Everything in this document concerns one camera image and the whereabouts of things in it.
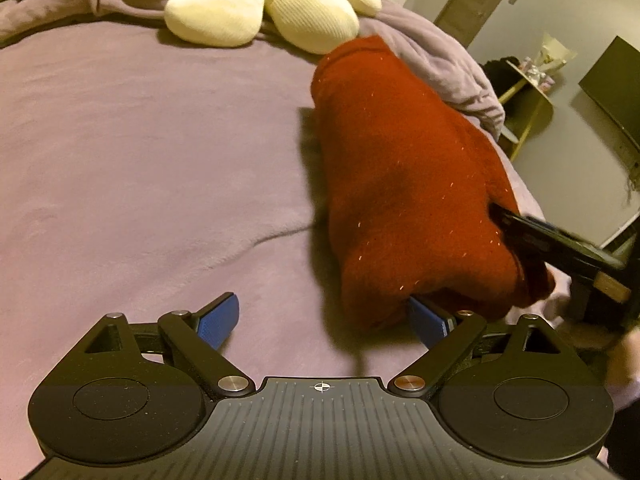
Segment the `red knit sweater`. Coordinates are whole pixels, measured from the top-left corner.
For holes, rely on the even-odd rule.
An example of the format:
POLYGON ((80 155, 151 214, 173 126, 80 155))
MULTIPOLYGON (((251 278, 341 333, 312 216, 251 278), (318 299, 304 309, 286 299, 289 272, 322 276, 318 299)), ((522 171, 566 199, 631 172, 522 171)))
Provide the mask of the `red knit sweater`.
POLYGON ((491 321, 551 295, 544 262, 506 246, 490 218, 518 203, 488 137, 381 38, 322 58, 311 95, 350 322, 396 324, 413 295, 491 321))

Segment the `yellow side shelf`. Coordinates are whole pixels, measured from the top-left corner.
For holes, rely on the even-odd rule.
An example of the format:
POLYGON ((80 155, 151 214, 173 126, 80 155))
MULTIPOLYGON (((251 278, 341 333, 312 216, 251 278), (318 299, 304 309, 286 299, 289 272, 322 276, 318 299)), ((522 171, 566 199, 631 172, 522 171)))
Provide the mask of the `yellow side shelf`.
POLYGON ((529 135, 541 130, 553 115, 553 104, 539 84, 522 72, 518 66, 506 61, 510 71, 518 76, 515 84, 499 96, 499 103, 506 111, 498 144, 511 162, 518 158, 529 135))

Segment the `black bag on shelf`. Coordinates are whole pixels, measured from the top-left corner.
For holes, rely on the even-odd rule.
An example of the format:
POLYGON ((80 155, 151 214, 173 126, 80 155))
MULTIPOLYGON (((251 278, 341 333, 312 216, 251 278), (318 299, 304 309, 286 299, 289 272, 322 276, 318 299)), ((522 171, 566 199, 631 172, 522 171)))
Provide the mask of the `black bag on shelf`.
POLYGON ((519 66, 520 61, 515 56, 507 56, 506 58, 487 61, 482 65, 482 69, 498 98, 503 96, 521 79, 521 76, 510 64, 519 66))

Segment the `white flower bouquet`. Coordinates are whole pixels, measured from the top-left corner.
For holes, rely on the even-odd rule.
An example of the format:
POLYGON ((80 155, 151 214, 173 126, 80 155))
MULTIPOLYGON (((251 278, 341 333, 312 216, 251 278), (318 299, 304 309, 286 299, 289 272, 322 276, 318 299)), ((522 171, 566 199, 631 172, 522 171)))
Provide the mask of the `white flower bouquet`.
POLYGON ((537 54, 522 61, 518 69, 538 90, 547 92, 555 84, 553 76, 576 56, 576 51, 544 32, 537 54))

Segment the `purple bed sheet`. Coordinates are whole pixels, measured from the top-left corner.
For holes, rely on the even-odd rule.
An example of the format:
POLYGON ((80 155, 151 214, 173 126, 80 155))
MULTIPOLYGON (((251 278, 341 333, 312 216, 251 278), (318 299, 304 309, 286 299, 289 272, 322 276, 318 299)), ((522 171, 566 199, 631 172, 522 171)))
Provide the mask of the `purple bed sheet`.
POLYGON ((431 399, 388 391, 426 347, 341 308, 319 64, 122 22, 2 51, 3 478, 612 477, 613 401, 544 313, 486 328, 431 399), (157 321, 224 292, 255 392, 211 399, 157 321))

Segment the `cream flower plush pillow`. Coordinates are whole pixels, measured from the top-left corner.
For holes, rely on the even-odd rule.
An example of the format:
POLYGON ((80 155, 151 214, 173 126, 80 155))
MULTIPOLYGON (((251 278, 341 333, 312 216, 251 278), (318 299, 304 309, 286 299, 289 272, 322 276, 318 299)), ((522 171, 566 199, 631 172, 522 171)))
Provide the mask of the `cream flower plush pillow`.
POLYGON ((167 0, 164 21, 178 38, 214 48, 243 47, 269 18, 279 35, 310 54, 327 54, 359 34, 382 0, 167 0))

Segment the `purple crumpled blanket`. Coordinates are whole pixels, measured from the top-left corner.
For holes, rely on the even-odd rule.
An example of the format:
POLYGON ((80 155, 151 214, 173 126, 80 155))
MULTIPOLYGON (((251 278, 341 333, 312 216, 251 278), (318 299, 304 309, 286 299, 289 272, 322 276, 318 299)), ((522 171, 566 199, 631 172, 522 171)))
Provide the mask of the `purple crumpled blanket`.
MULTIPOLYGON (((122 14, 165 23, 166 3, 167 0, 1 0, 1 40, 9 42, 37 28, 88 14, 122 14)), ((255 39, 259 35, 281 37, 269 18, 264 19, 255 39)), ((476 118, 493 136, 499 134, 504 122, 502 105, 483 70, 457 40, 422 16, 388 0, 382 0, 382 9, 374 18, 360 16, 356 38, 369 36, 381 37, 445 103, 476 118)))

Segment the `black wall television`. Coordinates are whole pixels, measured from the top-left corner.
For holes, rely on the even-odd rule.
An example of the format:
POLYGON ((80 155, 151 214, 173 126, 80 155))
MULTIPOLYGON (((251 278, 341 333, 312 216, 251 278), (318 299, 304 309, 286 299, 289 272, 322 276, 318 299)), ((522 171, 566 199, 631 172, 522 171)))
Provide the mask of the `black wall television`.
POLYGON ((579 81, 579 87, 639 151, 639 50, 616 36, 579 81))

